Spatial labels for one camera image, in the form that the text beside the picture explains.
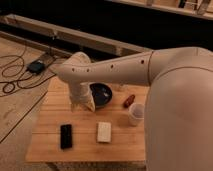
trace black bowl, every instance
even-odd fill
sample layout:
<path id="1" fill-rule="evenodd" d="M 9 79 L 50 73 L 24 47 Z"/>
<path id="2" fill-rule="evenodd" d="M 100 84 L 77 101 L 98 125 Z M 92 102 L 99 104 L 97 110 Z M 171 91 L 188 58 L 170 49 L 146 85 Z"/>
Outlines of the black bowl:
<path id="1" fill-rule="evenodd" d="M 93 83 L 90 85 L 92 96 L 95 102 L 95 108 L 104 107 L 112 99 L 111 89 L 102 83 Z"/>

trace black phone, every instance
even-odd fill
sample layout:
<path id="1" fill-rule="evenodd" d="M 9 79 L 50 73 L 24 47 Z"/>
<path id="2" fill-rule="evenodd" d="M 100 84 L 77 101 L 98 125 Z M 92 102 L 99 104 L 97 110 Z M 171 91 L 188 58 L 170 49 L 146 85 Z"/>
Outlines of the black phone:
<path id="1" fill-rule="evenodd" d="M 61 125 L 61 149 L 72 147 L 72 125 Z"/>

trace table leg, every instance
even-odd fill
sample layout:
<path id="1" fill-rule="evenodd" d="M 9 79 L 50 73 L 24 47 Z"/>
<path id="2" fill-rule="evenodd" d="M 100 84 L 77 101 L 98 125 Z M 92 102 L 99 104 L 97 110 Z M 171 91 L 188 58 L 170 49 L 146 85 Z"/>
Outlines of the table leg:
<path id="1" fill-rule="evenodd" d="M 46 165 L 52 170 L 52 171 L 59 171 L 58 167 L 56 166 L 56 164 L 52 163 L 52 162 L 46 162 Z"/>

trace wooden surface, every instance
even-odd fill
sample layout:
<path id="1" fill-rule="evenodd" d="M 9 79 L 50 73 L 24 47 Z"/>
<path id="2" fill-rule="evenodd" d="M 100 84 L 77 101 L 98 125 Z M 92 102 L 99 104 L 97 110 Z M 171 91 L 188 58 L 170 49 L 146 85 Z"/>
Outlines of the wooden surface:
<path id="1" fill-rule="evenodd" d="M 57 78 L 51 80 L 42 105 L 31 144 L 26 155 L 28 162 L 79 161 L 144 161 L 144 124 L 131 127 L 128 110 L 122 107 L 130 95 L 136 102 L 145 102 L 148 88 L 125 85 L 122 91 L 113 91 L 111 102 L 92 113 L 78 108 L 70 111 L 67 85 Z M 97 122 L 112 123 L 112 142 L 97 143 Z M 73 148 L 60 149 L 60 125 L 73 125 Z"/>

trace small object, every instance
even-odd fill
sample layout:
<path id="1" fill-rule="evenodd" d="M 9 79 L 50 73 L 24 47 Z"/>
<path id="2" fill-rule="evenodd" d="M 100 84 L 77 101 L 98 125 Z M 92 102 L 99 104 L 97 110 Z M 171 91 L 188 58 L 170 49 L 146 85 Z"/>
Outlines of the small object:
<path id="1" fill-rule="evenodd" d="M 129 108 L 129 122 L 137 126 L 144 119 L 144 106 L 141 103 L 133 103 Z"/>
<path id="2" fill-rule="evenodd" d="M 35 73 L 36 75 L 43 72 L 47 67 L 49 67 L 53 62 L 55 58 L 47 53 L 42 54 L 38 59 L 31 62 L 27 66 L 27 71 L 30 73 Z"/>
<path id="3" fill-rule="evenodd" d="M 110 122 L 98 122 L 98 142 L 111 142 L 111 123 Z"/>
<path id="4" fill-rule="evenodd" d="M 45 70 L 45 65 L 40 61 L 34 61 L 27 66 L 27 71 L 30 73 L 40 74 Z"/>
<path id="5" fill-rule="evenodd" d="M 124 106 L 125 108 L 128 108 L 128 107 L 134 102 L 134 100 L 135 100 L 135 95 L 132 94 L 131 96 L 129 96 L 129 97 L 124 101 L 123 106 Z"/>
<path id="6" fill-rule="evenodd" d="M 61 149 L 72 147 L 72 125 L 61 125 Z"/>
<path id="7" fill-rule="evenodd" d="M 111 89 L 102 83 L 93 83 L 90 85 L 92 96 L 95 103 L 95 108 L 104 107 L 112 99 Z"/>

